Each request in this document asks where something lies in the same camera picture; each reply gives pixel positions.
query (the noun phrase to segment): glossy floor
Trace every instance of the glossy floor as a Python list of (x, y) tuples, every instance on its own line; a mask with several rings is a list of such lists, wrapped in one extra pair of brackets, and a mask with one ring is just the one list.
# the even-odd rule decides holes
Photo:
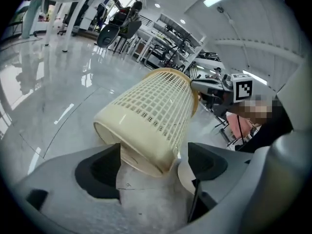
[[(30, 40), (0, 52), (0, 161), (9, 185), (45, 160), (103, 145), (93, 129), (94, 115), (150, 72), (89, 39), (71, 38), (67, 53), (61, 36), (53, 36), (49, 46)], [(226, 147), (214, 128), (218, 123), (199, 106), (181, 157), (187, 158), (189, 141)], [(123, 163), (117, 186), (123, 207), (144, 232), (167, 233), (186, 224), (185, 202), (192, 197), (181, 188), (175, 169), (153, 179)], [(151, 215), (152, 205), (157, 207)]]

